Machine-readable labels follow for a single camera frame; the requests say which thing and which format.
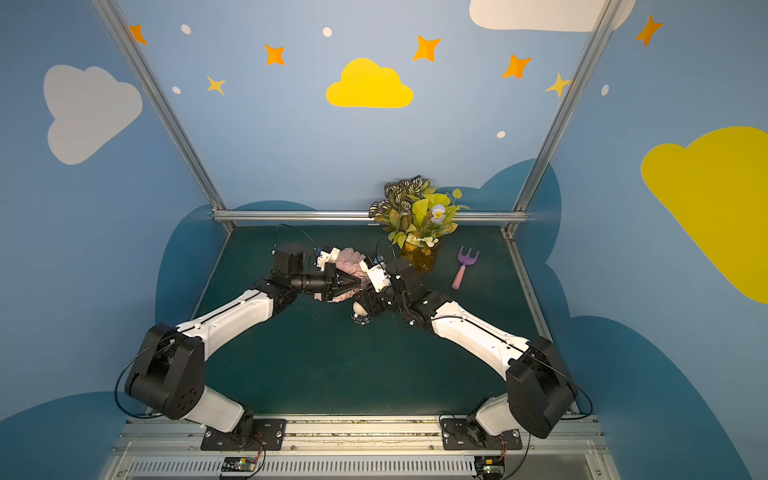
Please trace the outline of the pink puffy bag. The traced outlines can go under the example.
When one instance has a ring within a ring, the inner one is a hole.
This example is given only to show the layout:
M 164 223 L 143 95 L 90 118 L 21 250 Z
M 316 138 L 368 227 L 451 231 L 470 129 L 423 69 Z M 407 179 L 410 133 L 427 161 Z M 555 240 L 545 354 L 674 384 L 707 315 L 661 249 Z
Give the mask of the pink puffy bag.
M 360 280 L 360 287 L 365 288 L 370 283 L 367 271 L 361 266 L 366 256 L 352 247 L 344 248 L 338 254 L 336 268 Z

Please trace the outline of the white plush keychain decoration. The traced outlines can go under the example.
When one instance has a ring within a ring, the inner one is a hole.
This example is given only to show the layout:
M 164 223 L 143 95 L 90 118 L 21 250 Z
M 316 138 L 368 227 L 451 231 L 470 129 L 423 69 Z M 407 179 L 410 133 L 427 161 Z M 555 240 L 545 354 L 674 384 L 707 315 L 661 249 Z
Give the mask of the white plush keychain decoration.
M 367 325 L 371 321 L 371 318 L 372 314 L 369 313 L 361 303 L 357 301 L 353 303 L 352 320 L 355 324 L 360 326 Z

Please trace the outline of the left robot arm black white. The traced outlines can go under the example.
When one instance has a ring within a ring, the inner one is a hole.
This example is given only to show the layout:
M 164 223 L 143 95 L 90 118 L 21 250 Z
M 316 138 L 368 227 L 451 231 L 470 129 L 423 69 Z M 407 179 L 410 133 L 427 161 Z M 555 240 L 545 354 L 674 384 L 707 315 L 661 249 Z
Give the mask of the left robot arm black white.
M 206 384 L 208 359 L 250 328 L 291 305 L 298 296 L 343 301 L 367 284 L 365 255 L 330 248 L 306 266 L 298 244 L 273 253 L 269 275 L 225 305 L 177 326 L 157 324 L 145 335 L 134 360 L 118 379 L 125 393 L 162 416 L 188 420 L 240 439 L 254 434 L 252 413 Z

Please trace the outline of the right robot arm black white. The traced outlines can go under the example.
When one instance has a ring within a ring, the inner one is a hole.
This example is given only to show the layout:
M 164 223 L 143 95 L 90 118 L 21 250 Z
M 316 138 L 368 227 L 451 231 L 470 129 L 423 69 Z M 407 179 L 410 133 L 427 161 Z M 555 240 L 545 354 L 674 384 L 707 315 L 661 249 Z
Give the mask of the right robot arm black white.
M 508 333 L 470 313 L 450 296 L 427 289 L 410 266 L 364 266 L 368 284 L 355 297 L 354 318 L 385 310 L 462 347 L 506 382 L 507 393 L 485 401 L 470 419 L 489 436 L 514 429 L 545 439 L 578 396 L 554 344 Z

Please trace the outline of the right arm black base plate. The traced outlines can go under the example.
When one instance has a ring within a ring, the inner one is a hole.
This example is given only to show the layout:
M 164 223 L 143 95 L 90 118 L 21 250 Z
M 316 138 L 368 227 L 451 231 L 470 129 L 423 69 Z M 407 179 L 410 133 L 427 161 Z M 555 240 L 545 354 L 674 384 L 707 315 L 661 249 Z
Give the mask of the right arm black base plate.
M 443 449 L 447 451 L 519 451 L 524 442 L 519 430 L 498 435 L 486 433 L 479 423 L 464 417 L 441 416 L 438 419 Z

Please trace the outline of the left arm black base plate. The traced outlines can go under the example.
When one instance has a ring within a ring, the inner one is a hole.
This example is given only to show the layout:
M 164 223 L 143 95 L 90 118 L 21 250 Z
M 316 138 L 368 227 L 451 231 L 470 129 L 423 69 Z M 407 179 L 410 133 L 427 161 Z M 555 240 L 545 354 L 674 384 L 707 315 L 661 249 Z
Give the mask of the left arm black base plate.
M 282 418 L 245 418 L 232 432 L 207 427 L 202 451 L 280 451 L 287 421 Z

